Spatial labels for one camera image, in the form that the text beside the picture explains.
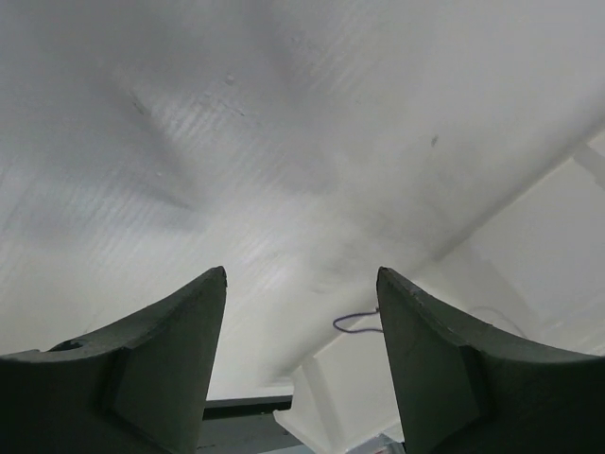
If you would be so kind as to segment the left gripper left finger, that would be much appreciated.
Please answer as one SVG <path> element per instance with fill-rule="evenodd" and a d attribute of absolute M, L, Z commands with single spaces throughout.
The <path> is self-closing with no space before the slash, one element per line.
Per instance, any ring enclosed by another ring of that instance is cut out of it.
<path fill-rule="evenodd" d="M 226 292 L 212 268 L 96 331 L 2 356 L 2 451 L 194 452 Z"/>

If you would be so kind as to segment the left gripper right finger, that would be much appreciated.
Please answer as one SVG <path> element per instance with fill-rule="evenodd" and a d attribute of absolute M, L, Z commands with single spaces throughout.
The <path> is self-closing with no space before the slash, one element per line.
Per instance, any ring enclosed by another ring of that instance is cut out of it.
<path fill-rule="evenodd" d="M 600 453 L 604 360 L 526 340 L 382 268 L 379 312 L 410 453 Z"/>

